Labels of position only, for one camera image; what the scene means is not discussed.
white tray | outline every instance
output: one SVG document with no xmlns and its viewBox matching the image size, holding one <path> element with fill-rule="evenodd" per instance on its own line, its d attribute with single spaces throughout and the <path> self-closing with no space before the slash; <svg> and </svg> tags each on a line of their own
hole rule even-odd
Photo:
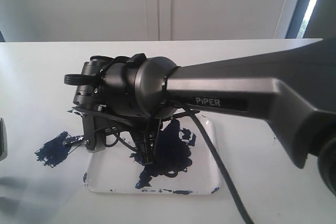
<svg viewBox="0 0 336 224">
<path fill-rule="evenodd" d="M 198 114 L 197 117 L 215 145 L 212 122 L 203 115 Z M 182 139 L 188 138 L 188 131 L 184 129 L 190 131 L 189 139 Z M 121 137 L 134 146 L 128 133 L 122 133 Z M 85 186 L 95 192 L 123 194 L 211 194 L 219 189 L 221 176 L 218 167 L 196 125 L 189 117 L 164 123 L 163 133 L 158 141 L 160 142 L 157 151 L 163 151 L 169 160 L 168 163 L 179 160 L 178 163 L 182 163 L 179 170 L 185 166 L 188 166 L 187 169 L 179 171 L 174 178 L 164 175 L 150 177 L 149 174 L 155 173 L 157 169 L 147 167 L 146 172 L 143 172 L 145 167 L 135 161 L 132 157 L 133 151 L 119 142 L 114 147 L 91 154 L 83 178 Z"/>
</svg>

white wall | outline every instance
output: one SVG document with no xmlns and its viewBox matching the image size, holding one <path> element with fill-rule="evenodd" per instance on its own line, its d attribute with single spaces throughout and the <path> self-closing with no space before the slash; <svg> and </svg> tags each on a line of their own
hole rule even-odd
<svg viewBox="0 0 336 224">
<path fill-rule="evenodd" d="M 6 41 L 284 38 L 296 0 L 0 0 Z"/>
</svg>

white table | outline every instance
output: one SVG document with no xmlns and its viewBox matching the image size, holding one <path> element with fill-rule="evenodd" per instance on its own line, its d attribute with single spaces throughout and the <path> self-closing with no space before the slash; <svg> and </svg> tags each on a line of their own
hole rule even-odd
<svg viewBox="0 0 336 224">
<path fill-rule="evenodd" d="M 166 56 L 185 66 L 285 50 L 315 41 L 0 44 L 0 116 L 6 120 L 17 104 L 35 102 L 81 133 L 81 120 L 65 112 L 72 105 L 75 88 L 64 85 L 63 77 L 79 73 L 92 55 L 114 57 L 144 52 L 147 57 Z M 309 156 L 306 167 L 300 170 L 291 163 L 265 122 L 206 115 L 214 121 L 220 155 L 255 223 L 335 222 L 336 199 L 320 179 L 315 157 Z M 216 194 L 208 196 L 95 194 L 83 187 L 49 220 L 81 224 L 135 222 L 243 223 L 224 184 Z"/>
</svg>

robotic arm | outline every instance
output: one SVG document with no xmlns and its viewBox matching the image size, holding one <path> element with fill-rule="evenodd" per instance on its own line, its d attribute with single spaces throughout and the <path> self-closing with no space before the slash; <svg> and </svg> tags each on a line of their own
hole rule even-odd
<svg viewBox="0 0 336 224">
<path fill-rule="evenodd" d="M 309 153 L 318 156 L 321 177 L 336 195 L 336 39 L 188 67 L 144 54 L 93 56 L 65 84 L 77 86 L 73 102 L 89 151 L 106 147 L 110 134 L 122 141 L 119 133 L 128 131 L 143 163 L 155 162 L 157 132 L 179 107 L 170 101 L 178 101 L 265 120 L 297 167 Z"/>
</svg>

